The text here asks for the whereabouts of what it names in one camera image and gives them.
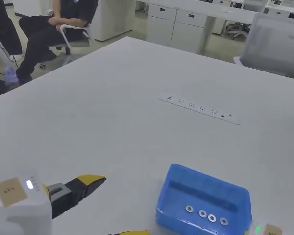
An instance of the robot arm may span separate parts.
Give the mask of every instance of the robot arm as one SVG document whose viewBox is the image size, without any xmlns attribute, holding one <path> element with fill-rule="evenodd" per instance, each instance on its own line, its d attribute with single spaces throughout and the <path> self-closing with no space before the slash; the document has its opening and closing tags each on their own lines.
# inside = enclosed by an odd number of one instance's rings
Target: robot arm
<svg viewBox="0 0 294 235">
<path fill-rule="evenodd" d="M 92 194 L 104 176 L 82 175 L 66 184 L 43 185 L 37 175 L 23 173 L 0 182 L 0 235 L 51 235 L 52 220 Z M 127 231 L 115 235 L 149 235 Z"/>
<path fill-rule="evenodd" d="M 0 235 L 24 235 L 24 232 L 20 225 L 4 221 L 0 223 Z"/>
</svg>

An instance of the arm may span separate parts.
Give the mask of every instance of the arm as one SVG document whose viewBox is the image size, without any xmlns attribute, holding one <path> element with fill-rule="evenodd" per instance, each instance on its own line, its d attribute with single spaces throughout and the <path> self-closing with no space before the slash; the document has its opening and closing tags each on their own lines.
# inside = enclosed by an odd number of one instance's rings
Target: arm
<svg viewBox="0 0 294 235">
<path fill-rule="evenodd" d="M 87 21 L 77 19 L 77 18 L 71 18 L 71 19 L 59 18 L 58 24 L 68 24 L 70 26 L 83 28 L 87 24 Z"/>
<path fill-rule="evenodd" d="M 61 0 L 53 0 L 53 12 L 55 17 L 61 17 Z"/>
</svg>

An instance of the yellow object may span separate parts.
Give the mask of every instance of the yellow object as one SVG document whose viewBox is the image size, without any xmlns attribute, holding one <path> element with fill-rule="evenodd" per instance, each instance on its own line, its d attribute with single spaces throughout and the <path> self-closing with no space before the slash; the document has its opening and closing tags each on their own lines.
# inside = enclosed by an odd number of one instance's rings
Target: yellow object
<svg viewBox="0 0 294 235">
<path fill-rule="evenodd" d="M 47 188 L 47 185 L 45 185 L 45 184 L 42 184 L 42 185 L 43 185 L 44 190 L 46 191 L 46 194 L 48 195 L 48 198 L 50 198 L 50 193 L 49 193 L 49 190 Z"/>
<path fill-rule="evenodd" d="M 150 235 L 149 231 L 127 231 L 120 233 L 120 235 Z"/>
<path fill-rule="evenodd" d="M 78 179 L 83 182 L 85 185 L 90 185 L 91 183 L 97 181 L 97 180 L 101 180 L 105 178 L 102 175 L 80 175 L 78 176 Z"/>
</svg>

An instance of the drawer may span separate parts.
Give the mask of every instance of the drawer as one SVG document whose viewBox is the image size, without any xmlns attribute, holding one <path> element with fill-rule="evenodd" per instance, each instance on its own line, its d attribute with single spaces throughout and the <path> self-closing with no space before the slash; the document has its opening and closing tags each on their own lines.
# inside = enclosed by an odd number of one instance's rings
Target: drawer
<svg viewBox="0 0 294 235">
<path fill-rule="evenodd" d="M 184 24 L 198 26 L 204 28 L 207 16 L 198 13 L 192 13 L 188 11 L 178 10 L 176 15 L 176 21 Z"/>
<path fill-rule="evenodd" d="M 276 9 L 269 9 L 268 15 L 271 16 L 278 16 L 278 17 L 282 17 L 282 18 L 288 18 L 290 13 L 288 11 L 279 11 Z"/>
<path fill-rule="evenodd" d="M 175 23 L 171 47 L 197 54 L 200 50 L 202 34 L 201 27 Z"/>
<path fill-rule="evenodd" d="M 230 1 L 225 1 L 225 0 L 213 0 L 213 4 L 218 4 L 218 5 L 224 5 L 224 6 L 230 6 L 231 2 Z"/>
<path fill-rule="evenodd" d="M 157 6 L 157 5 L 149 5 L 149 16 L 158 17 L 166 20 L 175 20 L 176 9 Z"/>
<path fill-rule="evenodd" d="M 149 16 L 146 41 L 169 47 L 173 34 L 174 21 Z"/>
</svg>

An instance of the led light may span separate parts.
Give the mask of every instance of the led light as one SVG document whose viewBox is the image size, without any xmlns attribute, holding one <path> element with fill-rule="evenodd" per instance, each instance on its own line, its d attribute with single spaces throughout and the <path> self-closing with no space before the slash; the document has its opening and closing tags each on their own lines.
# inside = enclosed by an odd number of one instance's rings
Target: led light
<svg viewBox="0 0 294 235">
<path fill-rule="evenodd" d="M 31 180 L 27 180 L 27 181 L 26 181 L 26 184 L 27 184 L 27 187 L 28 187 L 29 189 L 33 189 L 33 188 L 34 188 L 33 183 L 31 182 Z"/>
</svg>

